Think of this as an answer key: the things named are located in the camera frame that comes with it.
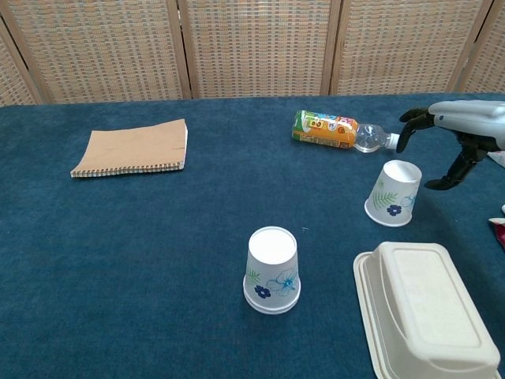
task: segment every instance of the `white food container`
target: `white food container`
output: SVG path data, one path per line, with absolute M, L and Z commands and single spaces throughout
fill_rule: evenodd
M 354 260 L 379 379 L 495 379 L 499 352 L 449 253 L 434 243 L 384 242 Z

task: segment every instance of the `spiral notebook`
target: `spiral notebook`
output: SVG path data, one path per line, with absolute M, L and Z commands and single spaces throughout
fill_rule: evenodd
M 93 130 L 72 178 L 182 170 L 188 129 L 184 119 L 123 130 Z

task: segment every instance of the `paper cup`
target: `paper cup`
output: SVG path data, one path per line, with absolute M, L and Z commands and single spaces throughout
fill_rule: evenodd
M 386 227 L 402 227 L 412 219 L 412 209 L 421 182 L 421 170 L 402 160 L 390 160 L 365 202 L 366 214 Z
M 297 241 L 281 227 L 263 227 L 249 239 L 242 284 L 249 305 L 265 314 L 287 312 L 300 297 Z

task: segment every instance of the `cup rim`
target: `cup rim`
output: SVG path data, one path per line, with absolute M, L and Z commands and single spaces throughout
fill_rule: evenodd
M 391 176 L 391 175 L 387 172 L 387 167 L 388 167 L 388 166 L 390 166 L 390 165 L 392 165 L 392 164 L 398 164 L 398 163 L 400 163 L 400 164 L 401 164 L 401 165 L 403 165 L 403 166 L 407 166 L 407 167 L 411 170 L 411 172 L 413 171 L 413 172 L 412 172 L 412 174 L 414 174 L 414 175 L 416 176 L 416 178 L 415 178 L 415 179 L 412 179 L 412 180 L 402 180 L 402 181 L 400 181 L 400 180 L 398 180 L 398 179 L 396 179 L 396 178 L 392 177 L 392 176 Z M 422 171 L 421 171 L 421 169 L 420 169 L 418 166 L 416 166 L 415 164 L 413 164 L 413 163 L 411 163 L 411 162 L 407 162 L 407 161 L 405 161 L 405 160 L 400 160 L 400 159 L 393 159 L 393 160 L 389 160 L 389 161 L 387 161 L 387 162 L 383 165 L 383 172 L 384 172 L 384 174 L 385 174 L 388 178 L 390 178 L 390 179 L 394 180 L 395 182 L 401 182 L 401 183 L 409 183 L 409 184 L 410 184 L 410 183 L 417 183 L 417 182 L 420 182 L 420 181 L 421 181 L 421 178 L 422 178 Z
M 293 259 L 293 257 L 296 255 L 297 250 L 298 250 L 297 239 L 287 229 L 284 229 L 283 227 L 275 227 L 275 226 L 262 227 L 262 228 L 258 229 L 257 231 L 255 231 L 254 233 L 252 233 L 251 237 L 249 237 L 248 249 L 249 249 L 249 252 L 251 253 L 251 255 L 254 257 L 254 259 L 260 261 L 258 259 L 258 257 L 254 255 L 254 252 L 251 250 L 251 241 L 253 240 L 253 238 L 254 238 L 255 235 L 258 235 L 262 231 L 266 231 L 266 230 L 277 230 L 277 231 L 281 231 L 283 233 L 286 233 L 291 238 L 291 240 L 293 241 L 294 248 L 293 248 L 293 251 L 291 252 L 290 257 L 287 260 L 283 261 L 283 262 L 279 262 L 279 263 L 265 263 L 265 262 L 262 262 L 262 263 L 264 263 L 266 265 L 270 265 L 270 266 L 277 266 L 277 265 L 284 265 L 287 261 Z

